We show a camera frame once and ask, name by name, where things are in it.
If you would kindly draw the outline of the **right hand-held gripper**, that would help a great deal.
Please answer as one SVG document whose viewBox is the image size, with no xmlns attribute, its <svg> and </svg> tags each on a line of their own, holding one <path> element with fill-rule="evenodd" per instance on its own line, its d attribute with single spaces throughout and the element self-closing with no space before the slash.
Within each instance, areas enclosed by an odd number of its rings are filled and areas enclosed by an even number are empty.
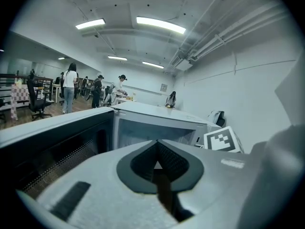
<svg viewBox="0 0 305 229">
<path fill-rule="evenodd" d="M 238 136 L 230 126 L 204 134 L 203 140 L 204 149 L 232 153 L 244 152 Z"/>
</svg>

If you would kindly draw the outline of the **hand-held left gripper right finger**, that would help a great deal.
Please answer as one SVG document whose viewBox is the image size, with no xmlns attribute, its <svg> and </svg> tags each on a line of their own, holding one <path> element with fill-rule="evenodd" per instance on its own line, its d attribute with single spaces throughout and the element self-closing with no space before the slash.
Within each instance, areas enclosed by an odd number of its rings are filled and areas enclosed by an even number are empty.
<svg viewBox="0 0 305 229">
<path fill-rule="evenodd" d="M 179 223 L 208 208 L 237 185 L 259 161 L 259 146 L 250 154 L 213 151 L 158 140 L 157 196 L 162 223 Z"/>
</svg>

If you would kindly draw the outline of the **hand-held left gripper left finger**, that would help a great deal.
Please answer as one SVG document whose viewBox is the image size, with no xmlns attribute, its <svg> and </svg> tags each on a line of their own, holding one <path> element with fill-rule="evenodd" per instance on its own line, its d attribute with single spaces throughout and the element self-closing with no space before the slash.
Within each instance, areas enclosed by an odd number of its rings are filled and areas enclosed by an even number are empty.
<svg viewBox="0 0 305 229">
<path fill-rule="evenodd" d="M 170 229 L 177 220 L 156 195 L 135 193 L 119 179 L 117 163 L 147 142 L 95 155 L 49 185 L 37 198 L 51 210 L 76 182 L 90 184 L 68 219 L 79 229 Z"/>
</svg>

